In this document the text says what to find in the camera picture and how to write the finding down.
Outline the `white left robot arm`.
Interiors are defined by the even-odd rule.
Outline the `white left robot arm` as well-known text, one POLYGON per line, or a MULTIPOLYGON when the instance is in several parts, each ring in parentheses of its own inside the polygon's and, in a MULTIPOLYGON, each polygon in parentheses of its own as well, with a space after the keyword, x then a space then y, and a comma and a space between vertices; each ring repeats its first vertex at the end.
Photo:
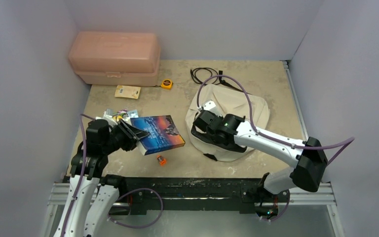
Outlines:
POLYGON ((94 237, 108 219, 114 202, 127 197, 124 178, 103 176, 108 156, 118 150, 131 151, 149 132, 125 121, 97 118, 81 128, 82 143, 71 160, 69 193, 56 237, 94 237))

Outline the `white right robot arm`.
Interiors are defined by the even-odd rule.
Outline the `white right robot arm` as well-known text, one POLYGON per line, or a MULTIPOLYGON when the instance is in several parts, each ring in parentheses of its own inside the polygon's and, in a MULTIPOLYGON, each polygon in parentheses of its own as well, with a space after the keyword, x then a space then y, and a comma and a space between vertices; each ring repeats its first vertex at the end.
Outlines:
POLYGON ((317 192, 328 165, 318 139, 309 137, 303 141, 259 127, 252 128, 246 118, 232 114, 223 117, 203 110, 196 114, 191 133, 201 141, 227 151, 243 153, 252 148, 288 164, 289 168, 263 176, 257 194, 264 201, 294 187, 317 192))

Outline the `blue Jane Eyre book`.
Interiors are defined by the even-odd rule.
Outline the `blue Jane Eyre book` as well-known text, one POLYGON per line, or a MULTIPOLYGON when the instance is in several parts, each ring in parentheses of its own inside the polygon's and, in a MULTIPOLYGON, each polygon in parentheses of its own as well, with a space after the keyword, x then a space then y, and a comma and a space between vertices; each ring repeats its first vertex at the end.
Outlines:
POLYGON ((170 115, 131 118, 130 121, 134 127, 149 133, 137 143, 144 156, 180 148, 186 143, 170 115))

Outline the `light blue treehouse book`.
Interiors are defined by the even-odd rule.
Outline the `light blue treehouse book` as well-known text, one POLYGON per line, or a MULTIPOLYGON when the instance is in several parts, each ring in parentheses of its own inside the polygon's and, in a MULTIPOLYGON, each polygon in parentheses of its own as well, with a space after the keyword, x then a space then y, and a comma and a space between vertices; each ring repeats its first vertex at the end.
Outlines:
POLYGON ((137 110, 120 110, 115 112, 112 109, 106 109, 105 115, 112 118, 116 122, 119 122, 121 119, 126 122, 130 122, 131 118, 139 117, 137 110))

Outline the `beige canvas backpack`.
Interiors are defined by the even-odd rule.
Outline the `beige canvas backpack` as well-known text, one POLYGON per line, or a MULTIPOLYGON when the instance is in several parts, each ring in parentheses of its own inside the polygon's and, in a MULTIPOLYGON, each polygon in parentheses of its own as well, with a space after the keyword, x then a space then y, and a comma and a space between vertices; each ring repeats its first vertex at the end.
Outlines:
MULTIPOLYGON (((270 110, 266 100, 255 95, 250 95, 249 98, 252 103, 254 124, 257 127, 265 129, 270 118, 270 110)), ((233 114, 239 117, 245 116, 247 119, 249 118, 249 105, 243 92, 238 92, 218 85, 206 85, 202 88, 199 101, 200 103, 205 103, 208 100, 213 100, 215 102, 222 113, 222 116, 233 114)), ((197 112, 196 97, 194 97, 188 108, 185 123, 191 143, 205 157, 213 161, 233 162, 239 158, 250 155, 253 152, 254 149, 252 148, 247 148, 243 153, 227 151, 223 148, 205 143, 192 135, 192 123, 197 112)))

